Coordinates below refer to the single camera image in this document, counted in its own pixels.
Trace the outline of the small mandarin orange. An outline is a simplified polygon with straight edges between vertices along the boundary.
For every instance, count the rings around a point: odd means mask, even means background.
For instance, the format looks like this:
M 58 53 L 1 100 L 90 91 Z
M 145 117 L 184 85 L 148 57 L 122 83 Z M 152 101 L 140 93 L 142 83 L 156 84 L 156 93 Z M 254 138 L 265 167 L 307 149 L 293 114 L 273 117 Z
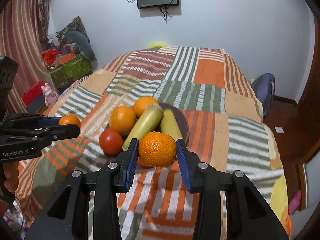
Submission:
M 176 141 L 161 132 L 149 132 L 139 141 L 139 157 L 148 166 L 169 166 L 175 160 L 176 152 Z

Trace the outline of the yellow green banana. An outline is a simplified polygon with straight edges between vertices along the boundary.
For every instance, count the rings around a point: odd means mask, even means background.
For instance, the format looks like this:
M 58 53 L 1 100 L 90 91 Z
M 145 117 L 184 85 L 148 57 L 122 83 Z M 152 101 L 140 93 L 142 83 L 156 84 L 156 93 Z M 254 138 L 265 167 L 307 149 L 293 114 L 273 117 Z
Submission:
M 123 151 L 127 151 L 131 139 L 136 138 L 140 140 L 144 135 L 152 132 L 161 121 L 163 112 L 163 108 L 159 104 L 150 104 L 129 132 L 123 144 Z
M 178 139 L 183 139 L 175 115 L 171 109 L 165 109 L 163 111 L 163 117 L 160 122 L 160 129 L 162 133 L 171 136 L 175 141 L 177 141 Z

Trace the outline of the red box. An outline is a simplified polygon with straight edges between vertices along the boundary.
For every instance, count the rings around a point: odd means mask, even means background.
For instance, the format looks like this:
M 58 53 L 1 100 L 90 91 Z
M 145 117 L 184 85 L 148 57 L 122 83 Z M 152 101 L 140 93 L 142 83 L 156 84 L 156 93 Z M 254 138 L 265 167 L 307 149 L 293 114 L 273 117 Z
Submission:
M 44 85 L 44 81 L 40 80 L 23 94 L 22 101 L 24 102 L 26 107 L 28 107 L 36 98 L 38 98 L 42 94 L 42 85 Z

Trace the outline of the pink toy figure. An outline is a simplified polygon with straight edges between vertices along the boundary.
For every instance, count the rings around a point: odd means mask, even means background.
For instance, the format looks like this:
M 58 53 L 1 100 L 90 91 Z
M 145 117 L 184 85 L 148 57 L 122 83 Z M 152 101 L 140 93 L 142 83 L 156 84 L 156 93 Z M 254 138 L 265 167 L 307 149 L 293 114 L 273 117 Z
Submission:
M 53 105 L 58 101 L 59 95 L 48 83 L 42 85 L 41 89 L 47 107 Z

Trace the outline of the green storage box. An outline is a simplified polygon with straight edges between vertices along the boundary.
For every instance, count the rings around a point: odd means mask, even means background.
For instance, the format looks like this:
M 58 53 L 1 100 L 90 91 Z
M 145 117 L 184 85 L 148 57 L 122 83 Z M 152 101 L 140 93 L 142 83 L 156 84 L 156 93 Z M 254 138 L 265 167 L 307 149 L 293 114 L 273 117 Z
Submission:
M 69 87 L 74 81 L 93 73 L 90 62 L 81 54 L 49 71 L 56 88 Z

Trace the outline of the red tomato left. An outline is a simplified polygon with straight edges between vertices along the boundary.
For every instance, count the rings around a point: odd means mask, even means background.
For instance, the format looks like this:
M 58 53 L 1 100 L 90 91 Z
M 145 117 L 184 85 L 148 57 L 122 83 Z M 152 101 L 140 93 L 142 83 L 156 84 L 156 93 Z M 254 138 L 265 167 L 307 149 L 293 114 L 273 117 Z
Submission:
M 105 155 L 117 155 L 121 152 L 123 143 L 121 135 L 110 128 L 105 129 L 99 137 L 99 146 Z

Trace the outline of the striped patchwork bedspread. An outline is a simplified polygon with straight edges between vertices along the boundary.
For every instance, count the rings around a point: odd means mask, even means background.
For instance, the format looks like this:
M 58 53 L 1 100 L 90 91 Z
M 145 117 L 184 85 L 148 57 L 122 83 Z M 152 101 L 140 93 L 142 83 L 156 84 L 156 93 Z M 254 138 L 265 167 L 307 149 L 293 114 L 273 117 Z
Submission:
M 72 171 L 94 172 L 111 161 L 99 137 L 108 127 L 119 128 L 112 123 L 114 109 L 138 117 L 153 100 L 175 109 L 175 116 L 164 111 L 158 132 L 184 138 L 190 151 L 219 171 L 242 170 L 291 235 L 283 166 L 260 101 L 224 50 L 197 47 L 121 55 L 60 96 L 46 115 L 76 115 L 81 133 L 24 164 L 17 195 L 27 226 Z

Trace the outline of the striped brown curtain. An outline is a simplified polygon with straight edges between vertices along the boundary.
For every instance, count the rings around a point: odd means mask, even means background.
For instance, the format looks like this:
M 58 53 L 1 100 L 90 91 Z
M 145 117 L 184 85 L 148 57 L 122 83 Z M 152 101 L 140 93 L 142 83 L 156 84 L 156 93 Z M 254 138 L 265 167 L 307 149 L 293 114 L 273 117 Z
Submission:
M 5 106 L 10 114 L 27 111 L 22 95 L 40 80 L 51 82 L 42 52 L 48 47 L 50 0 L 9 0 L 1 12 L 1 55 L 18 63 Z

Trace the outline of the large orange with sticker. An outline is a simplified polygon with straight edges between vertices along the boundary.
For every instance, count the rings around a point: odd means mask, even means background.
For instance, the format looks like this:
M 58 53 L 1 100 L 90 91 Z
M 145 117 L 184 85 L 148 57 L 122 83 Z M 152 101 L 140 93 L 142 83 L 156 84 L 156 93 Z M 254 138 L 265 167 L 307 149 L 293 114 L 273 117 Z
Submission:
M 129 106 L 118 106 L 111 113 L 109 127 L 124 137 L 130 133 L 135 123 L 135 111 Z

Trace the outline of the dark purple round plate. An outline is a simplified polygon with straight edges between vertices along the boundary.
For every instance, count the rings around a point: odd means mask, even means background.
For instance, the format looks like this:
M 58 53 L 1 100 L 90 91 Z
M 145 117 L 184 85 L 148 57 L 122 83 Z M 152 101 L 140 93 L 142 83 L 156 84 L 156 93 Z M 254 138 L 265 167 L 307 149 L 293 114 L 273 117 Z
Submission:
M 185 116 L 182 114 L 181 111 L 179 111 L 178 109 L 176 109 L 175 107 L 173 106 L 170 106 L 170 105 L 166 105 L 166 104 L 163 104 L 163 103 L 158 103 L 162 108 L 163 110 L 165 109 L 171 109 L 175 115 L 175 118 L 176 118 L 176 121 L 178 123 L 178 126 L 180 128 L 180 131 L 182 133 L 182 136 L 183 136 L 183 139 L 184 140 L 187 140 L 188 139 L 188 136 L 189 136 L 189 128 L 188 128 L 188 123 L 187 123 L 187 120 L 185 118 Z M 153 132 L 161 132 L 161 129 L 160 129 L 160 122 L 159 124 L 157 125 L 157 127 L 153 130 Z M 123 141 L 126 140 L 127 136 L 121 136 Z

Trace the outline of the large plain orange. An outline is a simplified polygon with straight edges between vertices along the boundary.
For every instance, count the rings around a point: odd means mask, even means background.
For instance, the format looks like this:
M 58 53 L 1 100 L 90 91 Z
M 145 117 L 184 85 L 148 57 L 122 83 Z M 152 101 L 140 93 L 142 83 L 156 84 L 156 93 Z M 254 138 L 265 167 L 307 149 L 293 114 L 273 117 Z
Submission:
M 133 110 L 136 114 L 136 117 L 140 117 L 143 112 L 149 107 L 150 104 L 155 103 L 158 104 L 158 101 L 150 96 L 143 96 L 135 101 L 133 105 Z

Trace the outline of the blue backpack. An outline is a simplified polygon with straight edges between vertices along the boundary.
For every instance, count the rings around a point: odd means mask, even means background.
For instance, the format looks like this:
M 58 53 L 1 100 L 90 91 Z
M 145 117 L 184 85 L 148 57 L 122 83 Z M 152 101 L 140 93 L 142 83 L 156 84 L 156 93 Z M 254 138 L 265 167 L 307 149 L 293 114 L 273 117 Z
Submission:
M 264 116 L 267 116 L 271 109 L 276 88 L 275 83 L 275 77 L 270 73 L 261 75 L 251 83 L 255 96 L 263 106 Z

